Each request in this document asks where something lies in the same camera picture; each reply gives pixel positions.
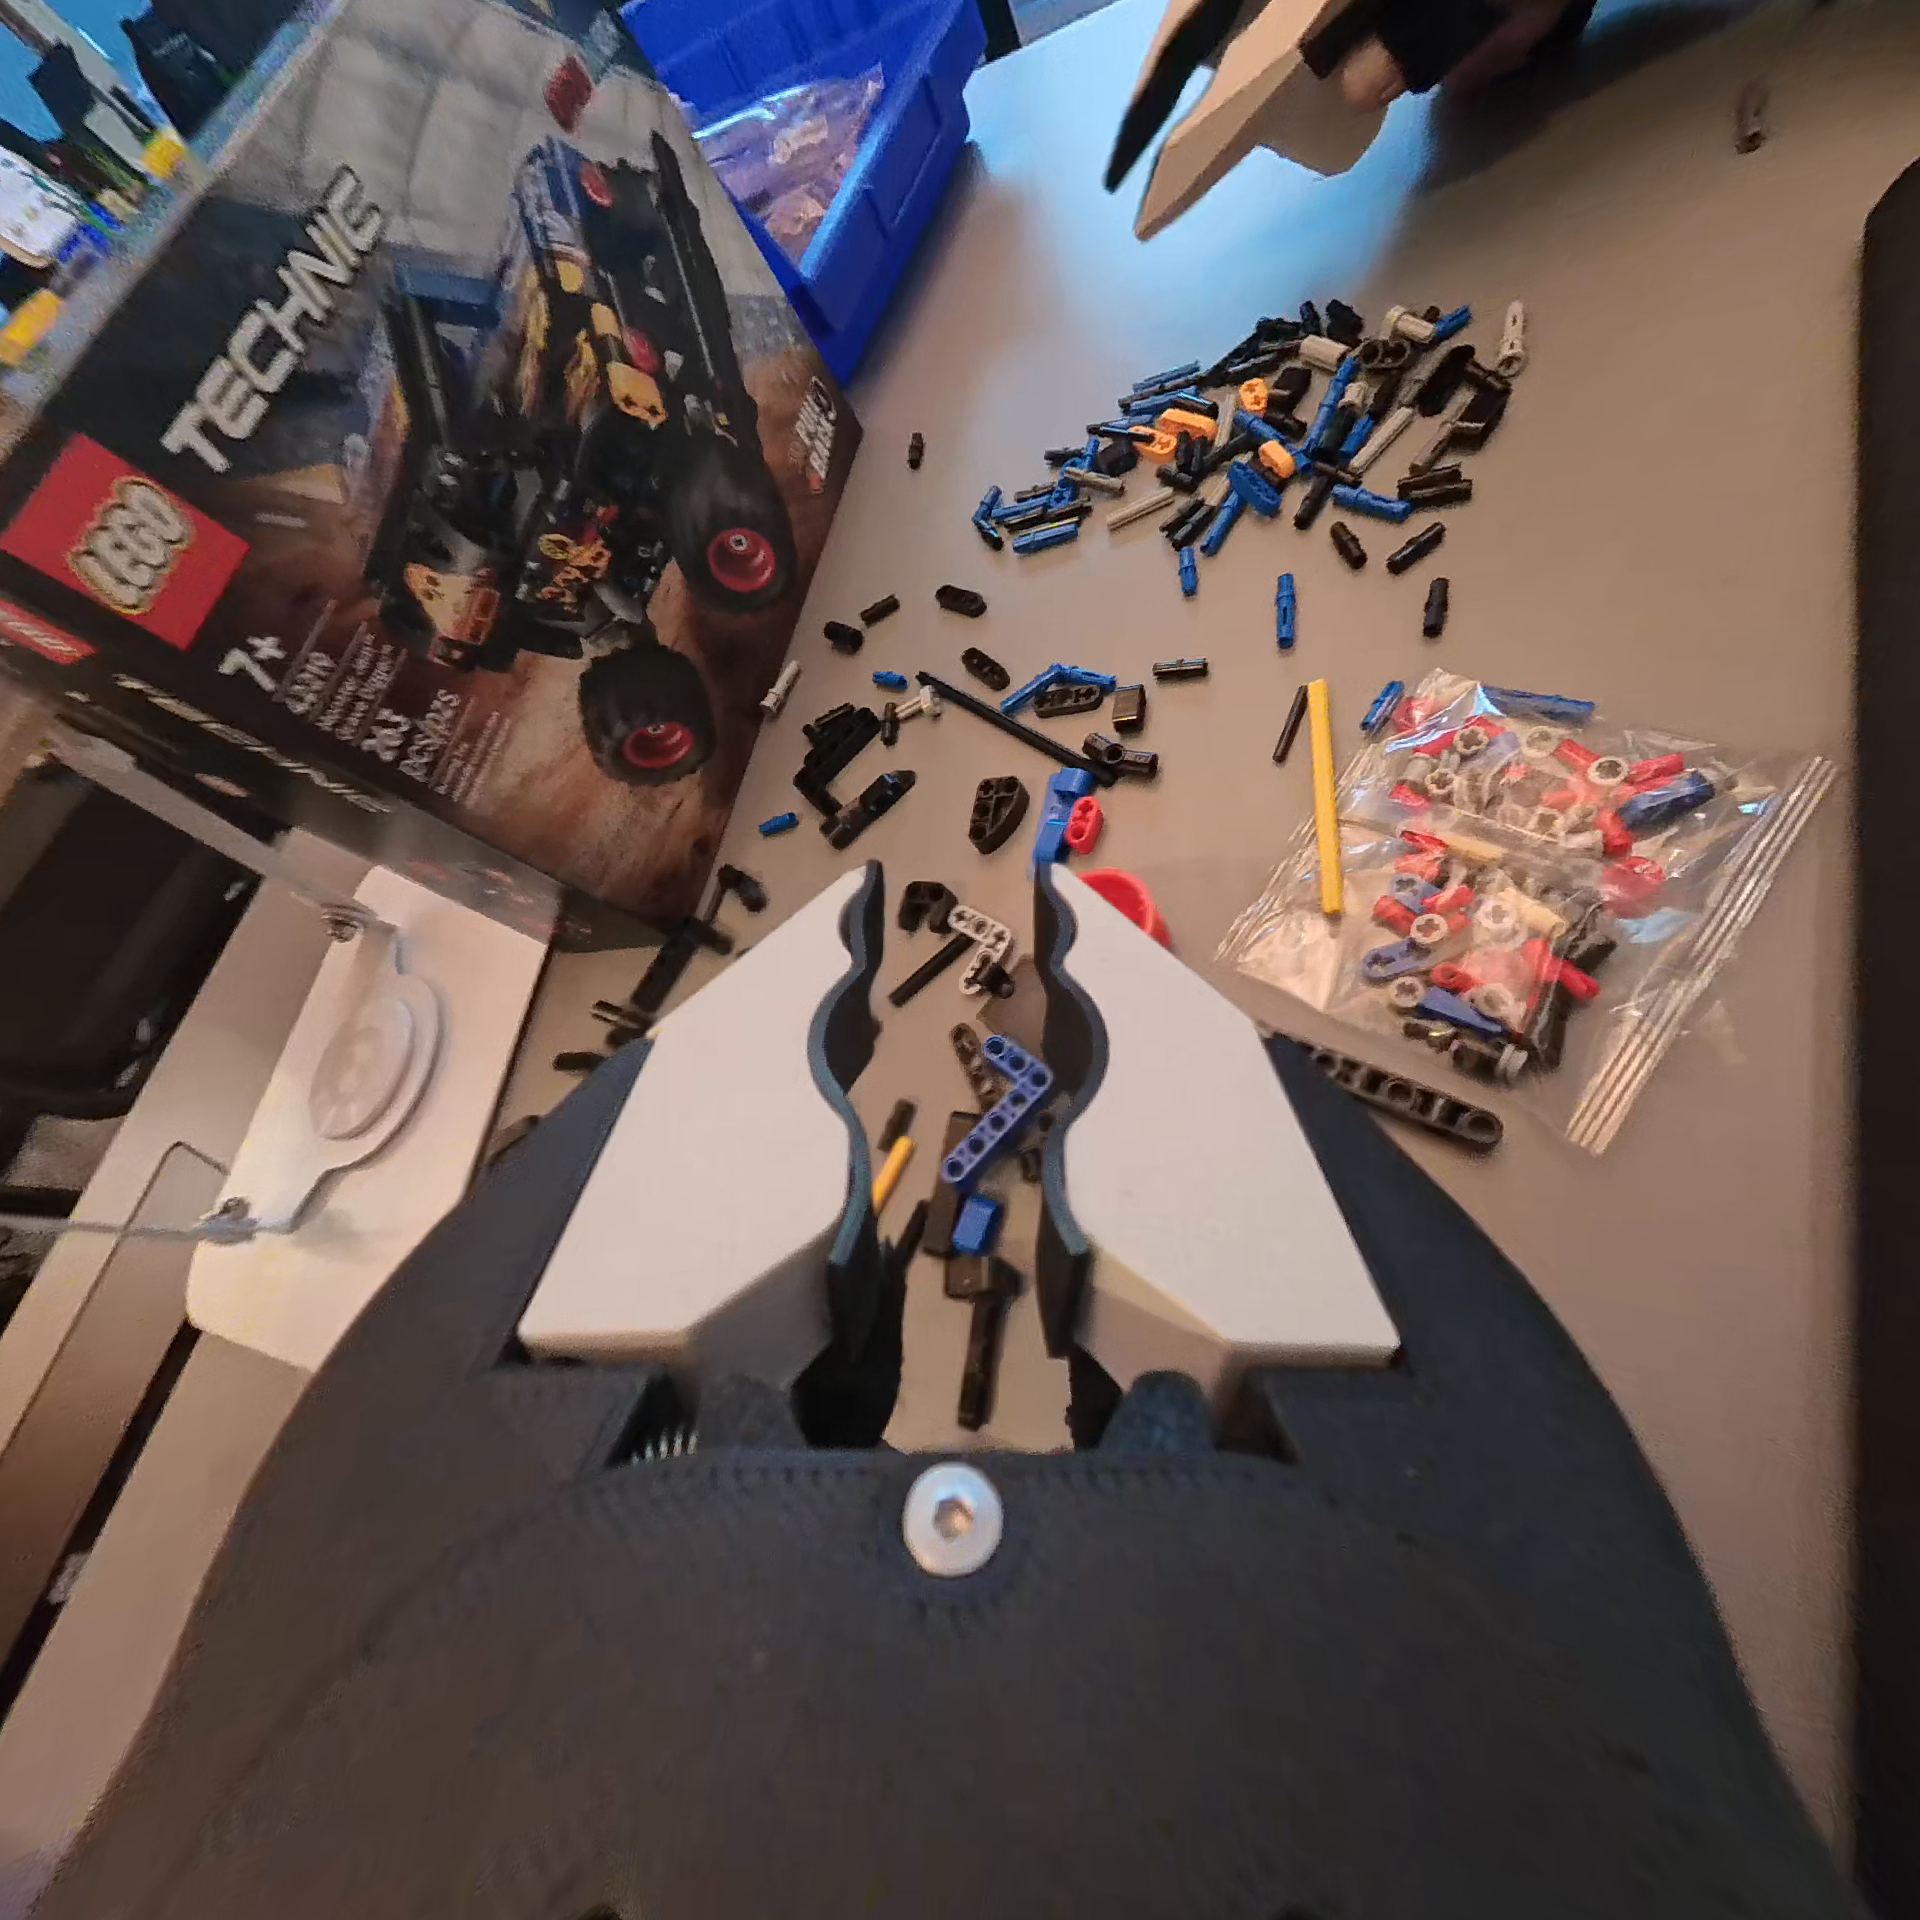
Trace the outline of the black bent crank piece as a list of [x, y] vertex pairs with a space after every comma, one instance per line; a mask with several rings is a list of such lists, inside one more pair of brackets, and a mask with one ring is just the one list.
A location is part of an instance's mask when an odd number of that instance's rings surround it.
[[740, 905], [758, 917], [769, 911], [771, 899], [758, 875], [740, 867], [735, 861], [720, 861], [710, 880], [707, 906], [685, 917], [685, 937], [716, 955], [735, 954], [735, 934], [723, 925], [723, 911], [730, 905]]

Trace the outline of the long yellow axle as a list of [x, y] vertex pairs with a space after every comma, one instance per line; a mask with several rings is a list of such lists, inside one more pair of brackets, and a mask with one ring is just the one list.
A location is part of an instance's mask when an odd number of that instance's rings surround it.
[[1335, 777], [1335, 738], [1333, 738], [1333, 697], [1328, 683], [1308, 683], [1309, 696], [1309, 799], [1313, 799], [1313, 835], [1315, 835], [1315, 893], [1327, 922], [1340, 922], [1347, 911], [1347, 866], [1340, 835], [1340, 777]]

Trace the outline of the clear plastic bag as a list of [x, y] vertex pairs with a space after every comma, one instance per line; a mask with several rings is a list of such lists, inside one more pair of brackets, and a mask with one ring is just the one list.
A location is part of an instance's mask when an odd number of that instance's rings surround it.
[[783, 85], [694, 129], [743, 214], [799, 265], [881, 103], [885, 68]]

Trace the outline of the black dimpled pad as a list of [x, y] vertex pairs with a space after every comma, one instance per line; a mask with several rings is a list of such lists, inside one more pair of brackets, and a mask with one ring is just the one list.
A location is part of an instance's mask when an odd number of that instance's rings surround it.
[[1917, 1917], [1917, 162], [1860, 277], [1855, 1873]]

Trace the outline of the clear bag of mixed parts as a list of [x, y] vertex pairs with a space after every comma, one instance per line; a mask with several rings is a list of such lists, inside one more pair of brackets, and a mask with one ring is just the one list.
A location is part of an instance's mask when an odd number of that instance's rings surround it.
[[1592, 697], [1387, 683], [1217, 960], [1605, 1156], [1840, 783]]

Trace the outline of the blue curved slope piece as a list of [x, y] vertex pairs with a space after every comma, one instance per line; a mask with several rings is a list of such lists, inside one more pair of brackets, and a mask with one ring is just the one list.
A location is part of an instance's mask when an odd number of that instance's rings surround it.
[[1087, 792], [1101, 795], [1101, 783], [1094, 783], [1080, 770], [1058, 770], [1044, 783], [1038, 829], [1037, 829], [1032, 854], [1029, 854], [1029, 875], [1038, 875], [1048, 866], [1058, 866], [1069, 854], [1076, 854], [1076, 852], [1065, 849], [1065, 840], [1063, 835], [1065, 835], [1069, 809], [1076, 807], [1077, 795], [1087, 795]]

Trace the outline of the long black axle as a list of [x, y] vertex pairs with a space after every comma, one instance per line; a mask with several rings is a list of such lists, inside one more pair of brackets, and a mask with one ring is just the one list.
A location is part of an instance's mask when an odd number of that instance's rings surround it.
[[933, 677], [933, 673], [928, 673], [928, 670], [915, 673], [915, 683], [918, 683], [923, 693], [933, 693], [933, 696], [941, 697], [941, 705], [944, 705], [944, 709], [957, 709], [957, 713], [963, 713], [963, 714], [972, 714], [972, 718], [978, 718], [978, 722], [982, 722], [986, 727], [992, 727], [992, 732], [1001, 732], [1001, 733], [1005, 733], [1005, 738], [1020, 741], [1023, 746], [1029, 746], [1029, 750], [1041, 753], [1041, 756], [1044, 756], [1044, 759], [1052, 759], [1054, 767], [1065, 767], [1065, 770], [1080, 770], [1080, 775], [1087, 775], [1087, 777], [1090, 777], [1094, 783], [1101, 783], [1101, 787], [1113, 787], [1113, 783], [1120, 780], [1120, 775], [1116, 775], [1113, 767], [1106, 767], [1106, 765], [1101, 765], [1101, 759], [1094, 759], [1094, 756], [1087, 756], [1087, 753], [1077, 753], [1077, 750], [1070, 750], [1070, 746], [1069, 746], [1069, 744], [1063, 744], [1058, 738], [1052, 738], [1052, 733], [1044, 733], [1044, 732], [1037, 732], [1032, 725], [1023, 725], [1023, 722], [1020, 722], [1020, 718], [1013, 718], [1013, 714], [1004, 714], [996, 705], [991, 705], [991, 702], [982, 702], [982, 697], [978, 697], [978, 696], [970, 696], [970, 693], [963, 693], [963, 688], [957, 688], [957, 684], [944, 683], [941, 677]]

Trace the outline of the black toy set box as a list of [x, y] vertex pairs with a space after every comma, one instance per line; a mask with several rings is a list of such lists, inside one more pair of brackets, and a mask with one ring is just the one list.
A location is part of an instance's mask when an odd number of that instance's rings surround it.
[[703, 906], [860, 421], [619, 3], [5, 3], [5, 688], [445, 892]]

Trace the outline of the white booklet stand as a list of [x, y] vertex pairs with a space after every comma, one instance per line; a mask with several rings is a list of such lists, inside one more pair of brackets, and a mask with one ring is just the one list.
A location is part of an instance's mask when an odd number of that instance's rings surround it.
[[548, 955], [559, 900], [357, 885], [371, 925], [319, 951], [265, 885], [5, 1331], [11, 1434], [81, 1323], [178, 1323], [318, 1370], [464, 1196]]

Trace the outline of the blue angled beam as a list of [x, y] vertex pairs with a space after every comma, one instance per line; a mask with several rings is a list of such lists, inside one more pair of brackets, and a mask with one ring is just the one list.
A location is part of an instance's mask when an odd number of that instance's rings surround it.
[[941, 1159], [941, 1181], [957, 1190], [970, 1190], [1054, 1097], [1052, 1067], [1016, 1038], [992, 1032], [979, 1046], [979, 1062], [1004, 1076], [1004, 1089], [978, 1116], [972, 1131]]

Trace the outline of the red toy wheel hub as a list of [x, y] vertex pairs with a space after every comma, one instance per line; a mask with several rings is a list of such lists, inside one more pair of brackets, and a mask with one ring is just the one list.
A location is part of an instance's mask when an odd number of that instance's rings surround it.
[[1126, 867], [1080, 867], [1080, 885], [1104, 899], [1113, 911], [1120, 911], [1129, 925], [1136, 925], [1147, 937], [1160, 947], [1173, 951], [1173, 934], [1167, 917], [1152, 899], [1152, 892]]

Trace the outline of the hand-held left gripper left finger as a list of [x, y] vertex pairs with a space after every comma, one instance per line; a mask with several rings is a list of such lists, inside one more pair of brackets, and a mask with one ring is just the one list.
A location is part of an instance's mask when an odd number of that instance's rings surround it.
[[792, 1395], [810, 1442], [881, 1442], [902, 1284], [852, 1101], [881, 947], [870, 857], [649, 1028], [519, 1317], [531, 1355], [643, 1361], [685, 1400], [751, 1378]]

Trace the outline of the pile of small connector pins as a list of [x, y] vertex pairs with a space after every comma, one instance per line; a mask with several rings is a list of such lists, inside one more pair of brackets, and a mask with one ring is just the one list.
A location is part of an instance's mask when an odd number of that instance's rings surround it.
[[1240, 529], [1322, 536], [1351, 575], [1421, 570], [1476, 499], [1476, 458], [1532, 363], [1525, 301], [1487, 350], [1472, 319], [1470, 303], [1370, 319], [1347, 301], [1264, 317], [1208, 363], [1139, 374], [1029, 485], [982, 491], [970, 529], [1020, 560], [1099, 529], [1152, 536], [1185, 604]]

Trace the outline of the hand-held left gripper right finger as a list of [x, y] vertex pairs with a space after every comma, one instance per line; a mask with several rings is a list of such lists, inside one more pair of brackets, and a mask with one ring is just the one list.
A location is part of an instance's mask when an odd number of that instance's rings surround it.
[[1080, 875], [1037, 875], [1044, 1353], [1113, 1389], [1184, 1375], [1229, 1414], [1259, 1369], [1375, 1370], [1402, 1331], [1278, 1058]]

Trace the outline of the long black beam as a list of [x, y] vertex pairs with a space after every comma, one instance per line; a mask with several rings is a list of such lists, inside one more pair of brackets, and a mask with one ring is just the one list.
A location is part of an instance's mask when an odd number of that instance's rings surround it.
[[1319, 1072], [1333, 1088], [1351, 1092], [1375, 1116], [1403, 1122], [1433, 1139], [1450, 1139], [1452, 1146], [1476, 1156], [1497, 1151], [1505, 1139], [1503, 1116], [1466, 1097], [1432, 1088], [1391, 1067], [1377, 1067], [1333, 1046], [1264, 1026], [1259, 1032], [1266, 1050], [1278, 1050], [1287, 1040], [1295, 1050], [1299, 1050], [1299, 1058], [1308, 1058], [1313, 1072]]

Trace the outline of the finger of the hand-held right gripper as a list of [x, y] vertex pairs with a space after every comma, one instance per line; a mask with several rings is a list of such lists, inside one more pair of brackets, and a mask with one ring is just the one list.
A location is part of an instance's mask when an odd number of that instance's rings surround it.
[[1350, 109], [1340, 81], [1303, 61], [1303, 35], [1333, 3], [1240, 3], [1240, 15], [1212, 68], [1200, 68], [1151, 162], [1136, 239], [1151, 240], [1188, 214], [1237, 162], [1278, 154], [1309, 176], [1341, 176], [1386, 125], [1387, 109]]
[[1240, 15], [1240, 3], [1167, 3], [1163, 24], [1139, 65], [1136, 89], [1106, 156], [1106, 190], [1134, 173], [1147, 144], [1167, 129], [1188, 79], [1212, 68]]

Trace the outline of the blue plastic bin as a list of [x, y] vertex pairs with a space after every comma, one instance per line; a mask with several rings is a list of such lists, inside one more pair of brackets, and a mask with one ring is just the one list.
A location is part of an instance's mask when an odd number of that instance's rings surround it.
[[747, 214], [835, 383], [860, 369], [963, 154], [968, 81], [986, 56], [978, 3], [626, 3], [655, 74], [699, 116], [805, 81], [881, 72], [876, 116], [799, 258]]

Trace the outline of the black beam with blue pin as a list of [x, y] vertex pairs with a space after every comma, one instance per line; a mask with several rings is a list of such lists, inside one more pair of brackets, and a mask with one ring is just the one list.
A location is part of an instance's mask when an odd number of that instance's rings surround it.
[[817, 809], [823, 843], [834, 852], [852, 849], [885, 812], [891, 812], [918, 783], [915, 770], [885, 770], [852, 799], [841, 799], [834, 783], [881, 733], [881, 714], [871, 709], [834, 709], [808, 727], [808, 753], [793, 775], [793, 789]]

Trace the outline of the black T-shaped axle piece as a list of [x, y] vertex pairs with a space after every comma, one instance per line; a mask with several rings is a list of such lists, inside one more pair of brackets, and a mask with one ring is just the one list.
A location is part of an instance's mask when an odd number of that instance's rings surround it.
[[1026, 1273], [1004, 1256], [949, 1256], [944, 1296], [970, 1306], [968, 1358], [957, 1383], [957, 1426], [979, 1434], [996, 1408], [1004, 1329], [1023, 1298]]

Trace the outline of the person's right hand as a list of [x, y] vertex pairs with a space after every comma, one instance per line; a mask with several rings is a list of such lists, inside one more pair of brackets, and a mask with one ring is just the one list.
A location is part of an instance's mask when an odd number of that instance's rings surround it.
[[[1479, 40], [1476, 48], [1447, 72], [1445, 92], [1452, 99], [1472, 99], [1521, 72], [1541, 40], [1555, 31], [1555, 19], [1559, 14], [1546, 8], [1513, 14], [1505, 25]], [[1377, 40], [1370, 40], [1340, 65], [1340, 92], [1350, 109], [1362, 111], [1387, 109], [1412, 89], [1391, 53]]]

